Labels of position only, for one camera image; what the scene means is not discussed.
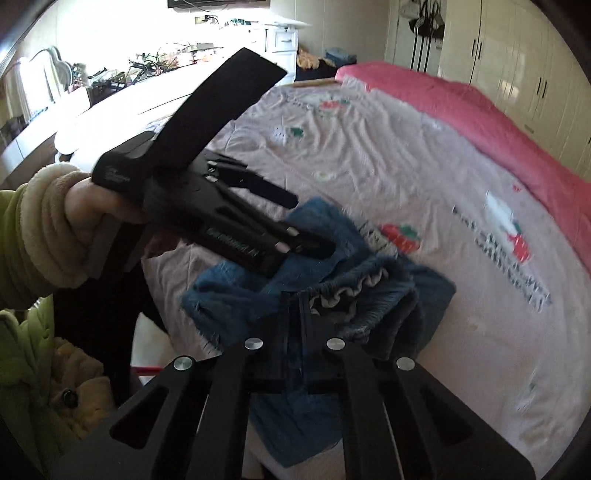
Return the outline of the left hand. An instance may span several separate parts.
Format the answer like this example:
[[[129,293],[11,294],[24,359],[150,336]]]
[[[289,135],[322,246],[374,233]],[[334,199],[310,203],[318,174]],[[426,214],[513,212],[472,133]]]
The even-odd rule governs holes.
[[[93,243],[105,215],[118,221],[142,224],[144,213],[116,192],[95,185],[89,178],[76,183],[64,200],[65,217],[76,238],[85,246]]]

